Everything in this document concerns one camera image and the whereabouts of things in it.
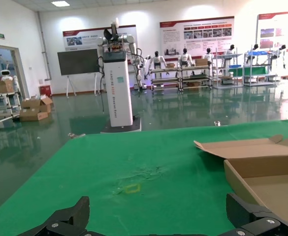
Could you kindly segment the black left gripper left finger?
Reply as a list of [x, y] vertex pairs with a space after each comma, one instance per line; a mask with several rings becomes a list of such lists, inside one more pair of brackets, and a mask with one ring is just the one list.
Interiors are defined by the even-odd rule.
[[90, 199], [83, 196], [72, 207], [56, 210], [47, 220], [21, 236], [99, 236], [86, 229], [90, 217]]

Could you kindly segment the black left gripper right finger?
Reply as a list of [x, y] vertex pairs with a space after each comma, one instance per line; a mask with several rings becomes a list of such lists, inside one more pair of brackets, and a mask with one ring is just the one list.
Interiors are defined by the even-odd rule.
[[288, 221], [264, 206], [245, 202], [234, 193], [226, 195], [226, 214], [234, 229], [223, 236], [288, 236]]

